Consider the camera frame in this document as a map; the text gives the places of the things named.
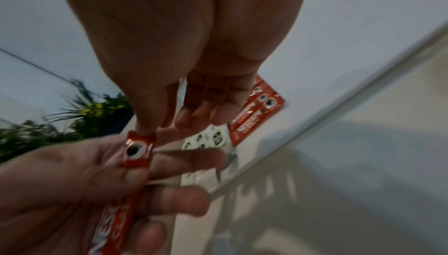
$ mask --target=skin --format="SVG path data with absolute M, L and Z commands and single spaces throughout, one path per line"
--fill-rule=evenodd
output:
M 179 129 L 231 121 L 254 77 L 284 39 L 303 0 L 67 0 L 104 72 L 129 98 L 138 131 L 174 118 Z
M 158 132 L 158 145 L 178 137 Z M 42 148 L 0 165 L 0 254 L 80 255 L 90 243 L 105 203 L 143 189 L 143 199 L 127 239 L 127 250 L 154 254 L 166 230 L 155 214 L 202 216 L 209 208 L 201 188 L 146 185 L 183 173 L 222 167 L 217 149 L 158 152 L 150 169 L 129 170 L 124 136 Z

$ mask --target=pinky finger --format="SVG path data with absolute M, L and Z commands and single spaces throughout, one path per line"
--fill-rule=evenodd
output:
M 129 234 L 127 251 L 142 255 L 159 252 L 167 239 L 167 229 L 161 222 L 138 219 Z

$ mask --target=dark plant pot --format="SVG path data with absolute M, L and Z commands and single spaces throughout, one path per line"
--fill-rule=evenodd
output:
M 101 136 L 121 133 L 133 116 L 134 111 L 132 108 L 117 110 L 111 124 L 106 127 L 106 129 L 101 133 Z

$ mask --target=fingernail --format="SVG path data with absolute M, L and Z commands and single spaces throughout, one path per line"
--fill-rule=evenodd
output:
M 134 169 L 129 170 L 125 176 L 125 182 L 127 184 L 141 184 L 145 182 L 148 177 L 147 169 Z

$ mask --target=foliage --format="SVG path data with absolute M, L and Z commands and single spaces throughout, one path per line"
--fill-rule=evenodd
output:
M 121 111 L 131 107 L 121 93 L 116 97 L 99 96 L 87 90 L 81 81 L 72 83 L 78 93 L 66 99 L 71 107 L 47 121 L 73 120 L 70 125 L 73 131 L 59 132 L 51 123 L 38 124 L 29 120 L 0 129 L 0 163 L 43 146 L 101 136 Z

